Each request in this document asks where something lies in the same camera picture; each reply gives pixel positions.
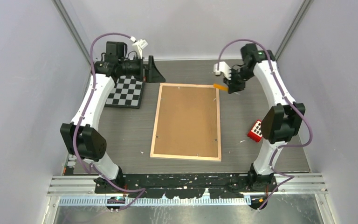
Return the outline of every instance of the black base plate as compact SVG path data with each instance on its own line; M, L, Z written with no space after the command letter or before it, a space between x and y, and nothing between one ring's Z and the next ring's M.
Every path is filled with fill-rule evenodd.
M239 173L209 173L209 174L126 174L125 188L130 190L146 188L143 198L167 198L178 196L185 198L200 198L205 189L208 188L210 198L243 198L240 192L260 192L265 195L266 184L254 183L252 187L247 185L247 174ZM269 184L268 191L271 192L276 184ZM97 194L117 193L113 187L95 188ZM135 198L137 194L129 194L128 197Z

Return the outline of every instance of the black and white checkerboard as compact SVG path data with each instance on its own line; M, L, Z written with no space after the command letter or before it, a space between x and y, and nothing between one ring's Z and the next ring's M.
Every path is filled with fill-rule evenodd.
M110 92L105 106L139 109L144 85L144 82L136 80L134 76L121 76Z

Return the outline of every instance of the cork board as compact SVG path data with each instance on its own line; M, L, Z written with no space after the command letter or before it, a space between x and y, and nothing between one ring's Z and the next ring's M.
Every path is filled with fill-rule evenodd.
M150 157L221 161L219 90L161 83Z

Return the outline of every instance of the orange tape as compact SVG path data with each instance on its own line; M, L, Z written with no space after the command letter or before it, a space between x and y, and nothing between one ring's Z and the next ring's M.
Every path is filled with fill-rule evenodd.
M219 90L223 90L223 91L227 91L228 92L228 88L219 84L214 83L213 87Z

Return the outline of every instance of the white wall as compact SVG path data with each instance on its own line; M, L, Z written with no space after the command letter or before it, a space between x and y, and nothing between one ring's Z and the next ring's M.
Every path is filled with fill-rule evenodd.
M340 221L358 223L358 1L314 1L279 67L315 132L311 167L322 172Z
M254 39L275 52L301 0L62 0L87 48L104 33L145 38L156 59L217 58L238 38ZM238 47L225 58L240 58ZM105 41L95 52L105 50Z
M49 0L0 0L0 224L37 224L89 66Z

